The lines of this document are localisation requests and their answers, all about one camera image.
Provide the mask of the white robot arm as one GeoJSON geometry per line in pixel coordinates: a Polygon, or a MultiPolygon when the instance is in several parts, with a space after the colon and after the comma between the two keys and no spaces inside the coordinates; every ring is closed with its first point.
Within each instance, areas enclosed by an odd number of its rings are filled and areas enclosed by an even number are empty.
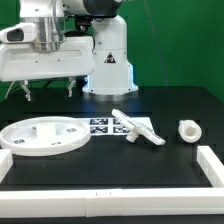
{"type": "Polygon", "coordinates": [[[122,0],[20,0],[20,23],[0,31],[0,81],[87,78],[102,101],[135,93],[122,0]]]}

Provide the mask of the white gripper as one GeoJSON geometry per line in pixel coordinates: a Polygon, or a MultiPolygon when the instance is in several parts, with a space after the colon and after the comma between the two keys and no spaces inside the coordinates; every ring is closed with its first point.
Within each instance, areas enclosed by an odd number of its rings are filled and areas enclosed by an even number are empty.
{"type": "MultiPolygon", "coordinates": [[[[68,77],[63,60],[65,51],[63,42],[60,49],[54,52],[39,53],[33,50],[32,44],[2,44],[0,46],[0,81],[20,81],[28,101],[32,93],[27,80],[68,77]]],[[[72,97],[75,77],[69,77],[68,97],[72,97]]]]}

